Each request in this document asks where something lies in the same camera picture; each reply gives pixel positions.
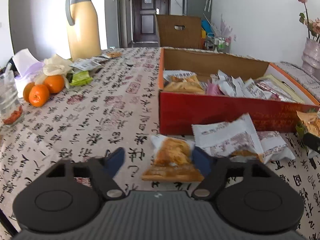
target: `glass cup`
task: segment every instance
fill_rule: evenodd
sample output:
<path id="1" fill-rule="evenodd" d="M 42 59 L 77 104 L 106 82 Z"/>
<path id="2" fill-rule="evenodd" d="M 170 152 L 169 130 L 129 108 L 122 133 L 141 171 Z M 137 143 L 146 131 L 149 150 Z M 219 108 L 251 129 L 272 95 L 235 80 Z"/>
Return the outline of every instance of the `glass cup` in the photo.
<path id="1" fill-rule="evenodd" d="M 12 70 L 0 75 L 0 91 L 0 119 L 4 125 L 13 126 L 23 114 Z"/>

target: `yellow thermos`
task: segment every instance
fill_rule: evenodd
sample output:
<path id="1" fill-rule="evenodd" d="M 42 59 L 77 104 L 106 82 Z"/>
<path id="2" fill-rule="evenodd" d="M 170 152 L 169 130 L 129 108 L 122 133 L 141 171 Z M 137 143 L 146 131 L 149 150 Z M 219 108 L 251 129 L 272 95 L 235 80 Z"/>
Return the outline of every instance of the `yellow thermos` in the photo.
<path id="1" fill-rule="evenodd" d="M 98 15 L 91 0 L 66 0 L 66 14 L 71 58 L 100 55 Z"/>

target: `gray handle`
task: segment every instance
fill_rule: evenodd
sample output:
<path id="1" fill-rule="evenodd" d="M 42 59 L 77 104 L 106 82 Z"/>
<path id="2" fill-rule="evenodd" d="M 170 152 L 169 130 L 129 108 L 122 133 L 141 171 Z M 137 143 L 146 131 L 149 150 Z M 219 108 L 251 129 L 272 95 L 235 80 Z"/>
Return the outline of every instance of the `gray handle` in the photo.
<path id="1" fill-rule="evenodd" d="M 71 3 L 71 0 L 66 0 L 66 15 L 67 15 L 68 23 L 70 24 L 70 26 L 73 26 L 76 23 L 75 23 L 75 20 L 71 16 L 70 3 Z"/>

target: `vase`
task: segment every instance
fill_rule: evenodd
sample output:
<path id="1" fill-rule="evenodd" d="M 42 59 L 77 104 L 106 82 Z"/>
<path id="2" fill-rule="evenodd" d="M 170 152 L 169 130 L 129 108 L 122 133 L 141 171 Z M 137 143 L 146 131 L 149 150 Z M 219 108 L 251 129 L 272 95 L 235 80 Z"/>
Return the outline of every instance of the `vase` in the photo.
<path id="1" fill-rule="evenodd" d="M 302 68 L 311 76 L 320 80 L 320 44 L 307 38 L 302 55 Z"/>

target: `orange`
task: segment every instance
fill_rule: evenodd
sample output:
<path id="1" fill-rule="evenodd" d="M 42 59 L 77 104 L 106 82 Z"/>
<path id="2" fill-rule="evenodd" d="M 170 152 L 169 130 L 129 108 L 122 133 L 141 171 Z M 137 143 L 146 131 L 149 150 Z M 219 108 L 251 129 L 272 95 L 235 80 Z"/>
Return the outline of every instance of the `orange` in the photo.
<path id="1" fill-rule="evenodd" d="M 44 82 L 52 94 L 57 94 L 64 89 L 64 79 L 61 75 L 48 76 Z"/>
<path id="2" fill-rule="evenodd" d="M 29 84 L 26 85 L 26 87 L 24 88 L 23 90 L 23 98 L 24 100 L 26 100 L 28 103 L 30 102 L 29 101 L 29 93 L 31 91 L 31 88 L 33 88 L 33 86 L 35 85 L 34 82 L 31 82 Z"/>
<path id="3" fill-rule="evenodd" d="M 43 106 L 49 99 L 50 92 L 46 85 L 36 85 L 31 88 L 29 101 L 35 107 Z"/>

